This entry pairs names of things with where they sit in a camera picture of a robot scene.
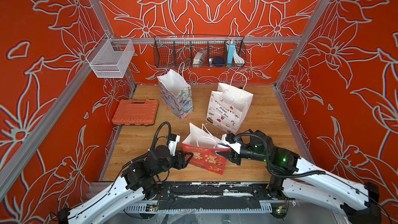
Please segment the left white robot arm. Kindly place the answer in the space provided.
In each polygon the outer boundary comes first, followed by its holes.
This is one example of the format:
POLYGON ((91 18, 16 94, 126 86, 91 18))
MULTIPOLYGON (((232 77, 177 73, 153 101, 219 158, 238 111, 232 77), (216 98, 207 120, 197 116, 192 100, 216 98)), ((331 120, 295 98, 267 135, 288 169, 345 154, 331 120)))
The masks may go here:
POLYGON ((153 198, 159 192, 155 178, 170 169, 185 169, 193 158, 193 153, 176 149, 178 142, 171 124, 161 123, 149 150, 125 164, 121 175, 107 188, 87 202, 65 207, 51 217, 59 224, 103 224, 129 205, 153 198))

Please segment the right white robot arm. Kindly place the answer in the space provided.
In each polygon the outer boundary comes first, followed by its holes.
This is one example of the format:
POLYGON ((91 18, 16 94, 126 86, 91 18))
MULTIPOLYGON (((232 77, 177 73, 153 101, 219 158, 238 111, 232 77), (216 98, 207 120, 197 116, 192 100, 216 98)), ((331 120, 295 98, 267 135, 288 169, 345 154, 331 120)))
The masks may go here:
POLYGON ((240 165, 243 159, 261 161, 272 176, 267 193, 275 198, 304 200, 333 210, 352 224, 380 224, 379 188, 357 183, 328 172, 295 152, 274 145, 271 137, 257 130, 224 134, 218 155, 240 165))

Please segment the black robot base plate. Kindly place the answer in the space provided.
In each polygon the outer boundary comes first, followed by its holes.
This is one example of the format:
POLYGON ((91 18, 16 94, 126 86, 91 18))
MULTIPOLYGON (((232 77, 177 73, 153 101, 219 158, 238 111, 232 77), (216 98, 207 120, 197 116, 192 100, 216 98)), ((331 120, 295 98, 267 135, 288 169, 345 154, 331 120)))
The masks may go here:
POLYGON ((160 209, 255 208, 260 203, 286 203, 267 186, 267 182, 250 181, 167 181, 160 185, 156 199, 160 209))

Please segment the red RICH paper bag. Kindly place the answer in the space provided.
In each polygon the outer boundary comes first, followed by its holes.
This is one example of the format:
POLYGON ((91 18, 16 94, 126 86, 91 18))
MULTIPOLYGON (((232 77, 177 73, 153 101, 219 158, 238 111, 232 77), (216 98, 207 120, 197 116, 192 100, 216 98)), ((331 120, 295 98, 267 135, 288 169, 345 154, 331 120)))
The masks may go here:
POLYGON ((226 169, 227 158, 217 152, 229 152, 230 148, 213 136, 204 125, 199 128, 190 123, 189 128, 190 134, 182 142, 182 148, 185 152, 193 153, 190 164, 222 175, 226 169))

